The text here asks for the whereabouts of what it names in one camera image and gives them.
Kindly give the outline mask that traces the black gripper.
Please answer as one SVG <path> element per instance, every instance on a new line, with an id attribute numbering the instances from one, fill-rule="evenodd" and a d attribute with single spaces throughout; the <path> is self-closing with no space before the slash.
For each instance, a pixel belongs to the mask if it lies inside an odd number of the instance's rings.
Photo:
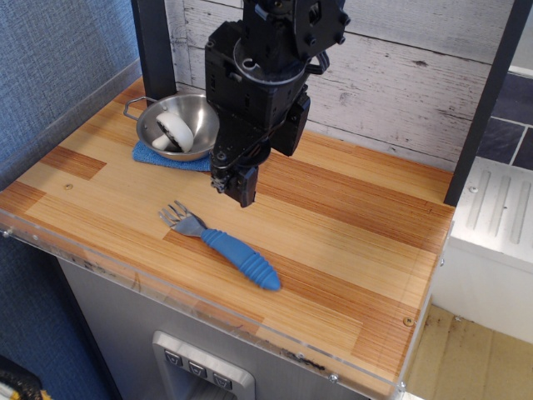
<path id="1" fill-rule="evenodd" d="M 208 39 L 207 101 L 220 121 L 211 185 L 242 208 L 255 201 L 270 151 L 296 151 L 310 107 L 306 64 L 282 22 L 224 22 Z"/>

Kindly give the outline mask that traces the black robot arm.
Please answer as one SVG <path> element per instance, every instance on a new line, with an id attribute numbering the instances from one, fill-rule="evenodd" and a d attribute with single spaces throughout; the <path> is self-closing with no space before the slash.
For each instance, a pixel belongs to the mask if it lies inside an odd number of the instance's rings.
<path id="1" fill-rule="evenodd" d="M 330 66 L 327 49 L 345 42 L 342 1 L 245 1 L 205 46 L 206 95 L 219 118 L 212 186 L 244 208 L 258 170 L 276 150 L 290 157 L 306 125 L 306 80 Z"/>

